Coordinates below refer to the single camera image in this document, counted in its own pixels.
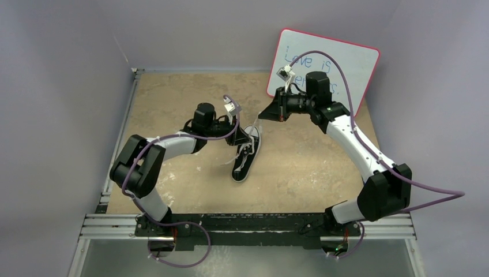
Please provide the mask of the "black white canvas sneaker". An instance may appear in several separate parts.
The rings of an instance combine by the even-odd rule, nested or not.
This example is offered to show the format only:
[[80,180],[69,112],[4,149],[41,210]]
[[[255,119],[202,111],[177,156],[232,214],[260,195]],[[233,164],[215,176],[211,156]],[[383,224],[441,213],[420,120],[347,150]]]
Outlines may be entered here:
[[244,128],[244,132],[251,136],[251,141],[237,148],[235,163],[231,171],[231,177],[235,182],[243,182],[247,179],[262,142],[259,127],[248,125]]

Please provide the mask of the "white shoelace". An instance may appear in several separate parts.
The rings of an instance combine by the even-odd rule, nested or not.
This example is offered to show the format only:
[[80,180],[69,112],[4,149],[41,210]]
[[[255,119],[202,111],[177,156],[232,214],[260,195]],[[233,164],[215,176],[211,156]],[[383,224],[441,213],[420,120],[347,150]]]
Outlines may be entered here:
[[239,172],[243,171],[243,168],[245,167],[248,160],[252,164],[254,158],[259,152],[261,146],[262,132],[261,120],[257,117],[252,125],[248,125],[244,128],[244,131],[249,135],[250,142],[247,144],[239,145],[237,147],[236,155],[232,159],[223,163],[223,165],[225,165],[230,164],[231,162],[235,162],[235,164],[238,164],[238,167],[234,169],[234,171]]

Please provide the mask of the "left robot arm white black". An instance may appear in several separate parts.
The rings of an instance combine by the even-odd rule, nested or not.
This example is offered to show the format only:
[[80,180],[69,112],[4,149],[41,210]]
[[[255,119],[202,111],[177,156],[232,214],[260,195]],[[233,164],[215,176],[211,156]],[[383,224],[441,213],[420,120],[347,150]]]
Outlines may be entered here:
[[149,228],[158,236],[167,235],[172,228],[171,209],[164,204],[156,189],[160,170],[168,159],[195,154],[211,140],[224,139],[236,146],[231,177],[244,181],[261,146],[259,127],[240,126],[240,107],[234,102],[225,104],[226,115],[218,117],[210,103],[200,103],[193,117],[175,134],[157,138],[132,135],[124,145],[110,170],[125,196],[130,197],[150,219]]

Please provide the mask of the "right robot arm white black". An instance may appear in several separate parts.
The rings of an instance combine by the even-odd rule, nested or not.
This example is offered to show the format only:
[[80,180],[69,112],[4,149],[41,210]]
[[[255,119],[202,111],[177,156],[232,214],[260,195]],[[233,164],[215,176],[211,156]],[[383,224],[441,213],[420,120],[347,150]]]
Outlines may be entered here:
[[364,186],[357,198],[325,210],[324,228],[337,235],[347,223],[376,221],[409,206],[412,171],[381,154],[357,127],[348,109],[332,99],[325,72],[306,74],[306,90],[293,94],[287,86],[276,89],[259,119],[285,122],[291,114],[308,114],[312,123],[338,143],[360,172]]

